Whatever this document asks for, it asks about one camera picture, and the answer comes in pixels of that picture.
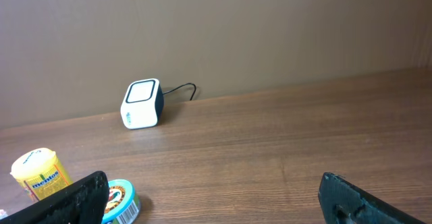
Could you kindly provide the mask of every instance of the yellow container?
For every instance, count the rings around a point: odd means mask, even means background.
[[[39,148],[22,155],[12,164],[11,175],[37,202],[72,184],[54,151]]]

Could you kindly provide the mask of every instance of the barcode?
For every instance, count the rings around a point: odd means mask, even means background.
[[[117,220],[119,221],[119,224],[130,224],[137,214],[138,208],[136,208],[135,202],[132,201],[130,206],[120,216],[117,217]]]

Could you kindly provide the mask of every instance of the wooden table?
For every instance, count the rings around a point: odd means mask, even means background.
[[[10,167],[47,147],[75,180],[130,180],[138,223],[323,223],[325,171],[432,222],[431,141],[424,69],[180,103],[143,130],[119,112],[28,125],[0,131],[0,208],[31,204]]]

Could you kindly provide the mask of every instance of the small white cube device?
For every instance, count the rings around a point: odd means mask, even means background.
[[[158,79],[145,79],[129,85],[121,104],[124,125],[130,129],[157,125],[163,109],[163,95]]]

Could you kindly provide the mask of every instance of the blue lid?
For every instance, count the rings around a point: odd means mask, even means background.
[[[109,197],[102,223],[122,214],[129,207],[135,196],[134,186],[128,180],[112,180],[108,182],[108,186]]]

